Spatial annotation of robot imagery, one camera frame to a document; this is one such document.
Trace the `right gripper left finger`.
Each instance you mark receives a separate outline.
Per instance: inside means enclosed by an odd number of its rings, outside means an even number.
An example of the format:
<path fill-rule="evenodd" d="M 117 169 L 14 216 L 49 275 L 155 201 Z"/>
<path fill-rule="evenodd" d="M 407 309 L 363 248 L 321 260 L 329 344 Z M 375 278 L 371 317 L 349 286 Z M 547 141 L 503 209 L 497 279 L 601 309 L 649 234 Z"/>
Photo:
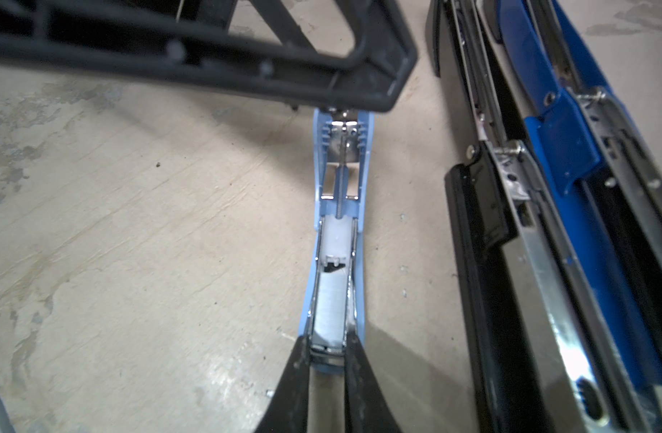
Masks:
<path fill-rule="evenodd" d="M 297 338 L 256 433 L 305 433 L 309 419 L 309 337 Z"/>

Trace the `black stapler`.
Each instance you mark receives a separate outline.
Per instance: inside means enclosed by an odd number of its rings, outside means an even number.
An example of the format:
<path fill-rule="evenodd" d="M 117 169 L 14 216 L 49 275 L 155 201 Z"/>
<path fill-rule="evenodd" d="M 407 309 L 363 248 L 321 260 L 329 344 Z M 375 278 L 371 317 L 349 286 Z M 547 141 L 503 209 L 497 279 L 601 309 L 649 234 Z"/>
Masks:
<path fill-rule="evenodd" d="M 603 165 L 530 1 L 435 1 L 433 70 L 463 122 L 446 175 L 483 432 L 648 432 L 641 317 L 587 180 Z"/>

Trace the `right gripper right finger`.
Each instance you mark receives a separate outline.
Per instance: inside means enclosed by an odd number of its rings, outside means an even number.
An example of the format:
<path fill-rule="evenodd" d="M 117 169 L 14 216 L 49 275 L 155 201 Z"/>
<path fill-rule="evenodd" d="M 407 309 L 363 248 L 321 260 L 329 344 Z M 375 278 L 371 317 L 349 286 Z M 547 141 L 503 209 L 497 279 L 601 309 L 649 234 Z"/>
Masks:
<path fill-rule="evenodd" d="M 345 432 L 401 433 L 354 330 L 345 345 Z"/>

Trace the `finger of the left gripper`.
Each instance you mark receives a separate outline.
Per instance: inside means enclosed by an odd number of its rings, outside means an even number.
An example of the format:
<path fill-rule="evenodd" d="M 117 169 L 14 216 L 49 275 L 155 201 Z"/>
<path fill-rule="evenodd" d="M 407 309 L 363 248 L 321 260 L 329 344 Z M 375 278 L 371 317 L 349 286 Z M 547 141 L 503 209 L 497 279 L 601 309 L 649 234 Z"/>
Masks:
<path fill-rule="evenodd" d="M 0 1 L 0 63 L 207 88 L 292 106 L 390 111 L 417 61 L 394 1 L 341 1 L 344 57 L 316 50 L 280 1 L 253 5 L 275 43 L 230 34 L 233 1 L 185 18 L 150 2 Z"/>

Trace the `staple strip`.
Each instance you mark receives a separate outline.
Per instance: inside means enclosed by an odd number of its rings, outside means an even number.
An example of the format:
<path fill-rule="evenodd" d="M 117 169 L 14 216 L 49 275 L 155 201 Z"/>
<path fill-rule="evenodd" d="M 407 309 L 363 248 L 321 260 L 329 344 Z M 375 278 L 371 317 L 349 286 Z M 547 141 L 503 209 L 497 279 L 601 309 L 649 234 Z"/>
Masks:
<path fill-rule="evenodd" d="M 345 338 L 347 311 L 347 268 L 322 271 L 318 278 L 312 347 L 329 355 L 341 355 Z"/>

